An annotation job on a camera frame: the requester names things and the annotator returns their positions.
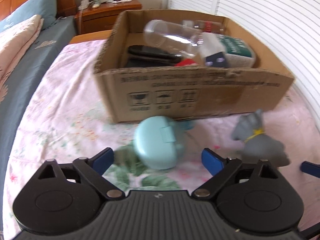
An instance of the metal pin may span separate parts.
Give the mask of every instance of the metal pin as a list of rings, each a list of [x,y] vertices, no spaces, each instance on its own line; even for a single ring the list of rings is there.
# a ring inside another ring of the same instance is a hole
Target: metal pin
[[[122,191],[118,189],[111,189],[107,192],[107,196],[111,198],[118,198],[122,196]]]
[[[195,190],[195,195],[197,197],[208,197],[210,195],[210,191],[205,188],[199,188]]]

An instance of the light blue container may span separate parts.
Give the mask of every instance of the light blue container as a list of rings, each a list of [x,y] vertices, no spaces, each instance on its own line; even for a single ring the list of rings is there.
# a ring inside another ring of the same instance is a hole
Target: light blue container
[[[184,153],[184,131],[171,118],[150,117],[137,127],[134,149],[140,160],[149,168],[173,168]]]

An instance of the green label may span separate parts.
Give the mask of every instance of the green label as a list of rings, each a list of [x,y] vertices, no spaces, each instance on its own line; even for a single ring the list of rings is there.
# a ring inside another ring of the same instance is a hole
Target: green label
[[[217,38],[226,48],[227,54],[234,54],[244,57],[252,57],[250,50],[243,40],[238,38],[232,38],[222,34],[217,34]]]

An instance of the gray figurine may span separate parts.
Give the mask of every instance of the gray figurine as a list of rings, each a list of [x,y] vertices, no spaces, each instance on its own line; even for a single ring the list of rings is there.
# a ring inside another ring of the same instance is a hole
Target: gray figurine
[[[268,159],[276,167],[290,164],[284,152],[284,144],[264,133],[261,109],[242,115],[231,138],[244,142],[244,149],[238,152],[244,163],[257,163],[259,159]]]

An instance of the gray bed sheet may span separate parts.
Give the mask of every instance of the gray bed sheet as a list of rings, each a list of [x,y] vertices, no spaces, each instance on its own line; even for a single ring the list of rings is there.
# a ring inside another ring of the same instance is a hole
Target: gray bed sheet
[[[73,16],[57,20],[55,25],[41,31],[4,83],[8,93],[0,103],[0,239],[4,177],[17,128],[42,77],[75,35]]]

